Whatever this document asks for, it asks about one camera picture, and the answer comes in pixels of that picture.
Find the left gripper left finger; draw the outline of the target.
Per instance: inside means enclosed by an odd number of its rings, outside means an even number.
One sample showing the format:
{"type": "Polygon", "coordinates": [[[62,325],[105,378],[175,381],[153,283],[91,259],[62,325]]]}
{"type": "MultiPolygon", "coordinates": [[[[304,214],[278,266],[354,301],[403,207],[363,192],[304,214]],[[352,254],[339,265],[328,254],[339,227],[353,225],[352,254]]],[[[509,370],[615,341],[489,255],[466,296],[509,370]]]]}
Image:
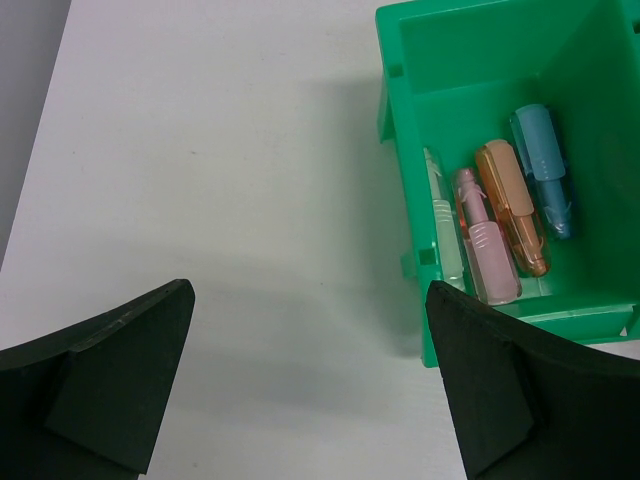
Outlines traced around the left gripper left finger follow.
{"type": "Polygon", "coordinates": [[[1,352],[4,479],[147,473],[195,306],[173,280],[1,352]]]}

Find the orange eraser case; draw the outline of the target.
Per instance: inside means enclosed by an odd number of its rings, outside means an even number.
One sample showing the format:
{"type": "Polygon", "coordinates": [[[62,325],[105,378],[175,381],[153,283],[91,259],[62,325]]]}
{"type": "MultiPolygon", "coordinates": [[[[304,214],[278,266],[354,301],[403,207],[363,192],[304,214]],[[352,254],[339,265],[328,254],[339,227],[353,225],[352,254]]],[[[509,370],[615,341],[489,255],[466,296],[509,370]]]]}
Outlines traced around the orange eraser case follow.
{"type": "Polygon", "coordinates": [[[520,271],[531,277],[546,275],[547,242],[513,147],[503,139],[489,141],[476,151],[475,162],[520,271]]]}

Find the pink eraser case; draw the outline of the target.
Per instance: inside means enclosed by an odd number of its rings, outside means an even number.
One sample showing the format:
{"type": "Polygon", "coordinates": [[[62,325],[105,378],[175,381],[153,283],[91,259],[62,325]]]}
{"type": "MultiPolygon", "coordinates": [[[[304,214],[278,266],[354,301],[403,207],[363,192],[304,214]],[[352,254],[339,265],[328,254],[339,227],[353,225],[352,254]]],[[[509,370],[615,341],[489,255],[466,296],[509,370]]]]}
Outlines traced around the pink eraser case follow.
{"type": "Polygon", "coordinates": [[[456,171],[453,192],[477,298],[491,306],[515,301],[521,295],[515,265],[473,169],[456,171]]]}

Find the green eraser case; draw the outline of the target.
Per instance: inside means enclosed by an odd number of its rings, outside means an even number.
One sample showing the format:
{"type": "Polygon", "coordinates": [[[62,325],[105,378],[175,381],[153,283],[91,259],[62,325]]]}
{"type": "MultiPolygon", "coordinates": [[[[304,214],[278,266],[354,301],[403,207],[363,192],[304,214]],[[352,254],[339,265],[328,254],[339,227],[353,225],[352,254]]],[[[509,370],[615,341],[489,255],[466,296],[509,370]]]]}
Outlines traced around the green eraser case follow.
{"type": "Polygon", "coordinates": [[[440,162],[431,149],[423,149],[438,242],[443,280],[464,291],[464,263],[461,256],[454,215],[450,202],[447,181],[440,168],[440,162]]]}

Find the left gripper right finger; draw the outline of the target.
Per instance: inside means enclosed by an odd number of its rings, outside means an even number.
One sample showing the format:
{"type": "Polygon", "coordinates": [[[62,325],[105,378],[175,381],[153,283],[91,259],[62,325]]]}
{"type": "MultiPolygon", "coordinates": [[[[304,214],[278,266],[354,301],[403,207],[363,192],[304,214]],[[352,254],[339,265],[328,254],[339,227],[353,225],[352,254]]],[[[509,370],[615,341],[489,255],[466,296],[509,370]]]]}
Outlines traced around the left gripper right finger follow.
{"type": "Polygon", "coordinates": [[[469,479],[636,479],[639,363],[442,281],[425,309],[469,479]]]}

